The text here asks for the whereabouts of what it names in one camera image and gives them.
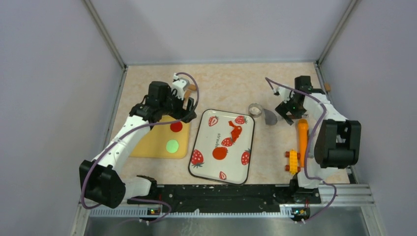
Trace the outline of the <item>steel scraper wooden handle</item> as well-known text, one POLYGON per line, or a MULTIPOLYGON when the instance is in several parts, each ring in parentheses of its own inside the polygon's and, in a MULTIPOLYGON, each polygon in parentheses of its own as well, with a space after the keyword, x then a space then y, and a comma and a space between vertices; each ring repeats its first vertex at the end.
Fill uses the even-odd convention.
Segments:
POLYGON ((289 111, 280 111, 276 114, 271 110, 262 109, 262 112, 266 125, 276 125, 280 120, 285 121, 288 125, 293 125, 295 123, 294 120, 308 118, 308 114, 303 114, 300 117, 297 117, 289 111))

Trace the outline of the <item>wooden pastry roller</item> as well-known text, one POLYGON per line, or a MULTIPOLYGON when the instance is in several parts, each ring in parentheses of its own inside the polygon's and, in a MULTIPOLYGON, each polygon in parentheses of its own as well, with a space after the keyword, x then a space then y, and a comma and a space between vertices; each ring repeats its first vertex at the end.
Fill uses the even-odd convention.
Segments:
POLYGON ((188 100, 191 97, 191 95, 196 93, 196 86, 194 84, 190 84, 184 92, 184 102, 183 102, 183 108, 186 109, 188 105, 188 100))

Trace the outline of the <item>yellow plastic tray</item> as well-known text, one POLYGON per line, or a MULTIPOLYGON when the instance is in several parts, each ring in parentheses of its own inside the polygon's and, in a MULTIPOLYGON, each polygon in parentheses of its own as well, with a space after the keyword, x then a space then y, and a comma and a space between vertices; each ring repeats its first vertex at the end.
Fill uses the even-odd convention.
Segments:
POLYGON ((188 141, 190 134, 190 124, 184 123, 183 129, 174 133, 170 130, 170 124, 175 119, 170 116, 163 116, 160 122, 169 122, 165 125, 154 126, 134 147, 130 157, 134 158, 168 158, 182 159, 186 156, 188 150, 188 141), (166 151, 166 143, 169 140, 177 140, 179 149, 176 153, 166 151))

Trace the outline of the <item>orange dough scrap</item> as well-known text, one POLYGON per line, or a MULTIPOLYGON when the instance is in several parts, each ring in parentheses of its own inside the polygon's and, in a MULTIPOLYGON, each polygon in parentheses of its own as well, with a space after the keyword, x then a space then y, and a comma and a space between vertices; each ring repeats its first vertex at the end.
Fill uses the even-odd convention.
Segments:
POLYGON ((228 123, 233 128, 231 131, 231 139, 232 142, 235 143, 242 132, 242 127, 239 125, 235 125, 232 121, 228 121, 228 123))

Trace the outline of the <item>orange dough disc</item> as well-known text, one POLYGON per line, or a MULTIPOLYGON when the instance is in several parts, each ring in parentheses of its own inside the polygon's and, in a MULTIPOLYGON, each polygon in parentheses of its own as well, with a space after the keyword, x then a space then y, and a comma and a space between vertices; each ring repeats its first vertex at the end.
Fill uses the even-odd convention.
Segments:
POLYGON ((216 147, 212 151, 212 156, 216 160, 223 160, 228 154, 228 149, 226 147, 216 147))

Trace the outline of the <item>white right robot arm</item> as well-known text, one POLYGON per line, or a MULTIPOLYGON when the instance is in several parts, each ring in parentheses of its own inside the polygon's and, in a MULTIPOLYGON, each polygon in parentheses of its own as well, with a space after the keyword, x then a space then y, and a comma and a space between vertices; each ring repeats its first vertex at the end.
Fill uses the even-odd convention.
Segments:
POLYGON ((316 122, 309 126, 306 150, 301 154, 304 166, 294 175, 298 183, 288 189, 289 198, 301 203, 308 197, 308 189, 358 162, 361 124, 340 114, 326 93, 312 86, 310 76, 296 77, 294 88, 277 85, 272 90, 282 98, 275 111, 289 125, 304 115, 316 122))

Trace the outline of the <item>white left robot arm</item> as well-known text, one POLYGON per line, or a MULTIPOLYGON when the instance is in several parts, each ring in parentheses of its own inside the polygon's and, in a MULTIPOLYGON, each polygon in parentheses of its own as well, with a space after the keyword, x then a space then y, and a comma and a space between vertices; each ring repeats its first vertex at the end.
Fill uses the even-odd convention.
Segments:
POLYGON ((139 196, 145 203, 157 199, 158 191, 146 177, 123 181, 119 174, 137 143, 155 126, 168 125, 164 116, 173 123, 191 122, 196 118, 196 104, 189 98, 184 104, 190 82, 185 78, 174 79, 172 84, 153 81, 141 103, 130 110, 126 121, 111 142, 91 161, 84 160, 79 166, 81 202, 92 200, 98 206, 118 207, 121 202, 139 196))

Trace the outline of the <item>red dough disc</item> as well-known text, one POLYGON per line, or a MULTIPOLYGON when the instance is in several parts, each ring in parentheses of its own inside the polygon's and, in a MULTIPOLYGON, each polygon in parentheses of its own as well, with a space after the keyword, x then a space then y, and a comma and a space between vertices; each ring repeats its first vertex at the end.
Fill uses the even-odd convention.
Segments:
POLYGON ((178 133, 182 129, 183 129, 183 124, 181 121, 170 124, 170 130, 174 133, 178 133))

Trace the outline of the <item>green dough disc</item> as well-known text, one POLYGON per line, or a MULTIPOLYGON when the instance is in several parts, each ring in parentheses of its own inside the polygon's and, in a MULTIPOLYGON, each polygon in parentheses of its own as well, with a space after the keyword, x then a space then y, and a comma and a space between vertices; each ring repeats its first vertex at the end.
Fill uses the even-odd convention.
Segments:
POLYGON ((177 140, 169 140, 166 143, 166 151, 168 153, 176 153, 179 149, 179 143, 177 140))

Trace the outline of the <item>orange toy microphone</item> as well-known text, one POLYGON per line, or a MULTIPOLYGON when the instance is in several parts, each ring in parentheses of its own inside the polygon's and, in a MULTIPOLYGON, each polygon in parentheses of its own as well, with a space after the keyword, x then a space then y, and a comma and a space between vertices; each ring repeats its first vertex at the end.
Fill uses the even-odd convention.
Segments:
POLYGON ((304 168, 305 154, 308 144, 308 131, 309 125, 306 119, 300 119, 298 121, 298 144, 300 154, 300 167, 304 168))

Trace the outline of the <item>small wooden corner stopper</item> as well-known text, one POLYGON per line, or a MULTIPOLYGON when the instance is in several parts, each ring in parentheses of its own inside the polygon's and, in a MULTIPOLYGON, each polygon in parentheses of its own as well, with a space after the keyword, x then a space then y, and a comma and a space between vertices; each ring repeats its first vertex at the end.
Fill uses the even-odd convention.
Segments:
POLYGON ((331 86, 329 83, 324 83, 324 89, 326 92, 330 92, 331 91, 331 86))

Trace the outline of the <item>yellow red toy block car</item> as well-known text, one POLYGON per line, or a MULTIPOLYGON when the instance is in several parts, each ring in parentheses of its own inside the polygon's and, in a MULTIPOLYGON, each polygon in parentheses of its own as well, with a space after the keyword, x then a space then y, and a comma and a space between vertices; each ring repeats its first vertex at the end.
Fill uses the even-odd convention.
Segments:
POLYGON ((298 164, 298 161, 300 160, 300 154, 292 149, 285 152, 285 157, 288 158, 288 164, 285 165, 285 171, 292 175, 299 173, 301 170, 301 167, 298 164))

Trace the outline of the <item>white strawberry enamel tray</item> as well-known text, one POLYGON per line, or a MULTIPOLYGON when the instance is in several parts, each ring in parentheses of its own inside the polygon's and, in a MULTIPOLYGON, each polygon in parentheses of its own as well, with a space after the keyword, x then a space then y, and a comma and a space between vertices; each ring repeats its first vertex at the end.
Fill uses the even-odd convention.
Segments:
POLYGON ((254 131, 255 121, 249 115, 205 110, 190 156, 189 173, 226 184, 245 184, 254 131))

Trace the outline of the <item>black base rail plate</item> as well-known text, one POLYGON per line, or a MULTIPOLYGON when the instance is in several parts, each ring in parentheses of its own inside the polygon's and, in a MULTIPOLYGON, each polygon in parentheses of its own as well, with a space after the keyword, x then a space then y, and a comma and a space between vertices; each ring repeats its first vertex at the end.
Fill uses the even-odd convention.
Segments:
POLYGON ((287 184, 166 184, 152 187, 144 198, 169 204, 172 213, 279 212, 284 204, 321 203, 318 189, 297 192, 287 184))

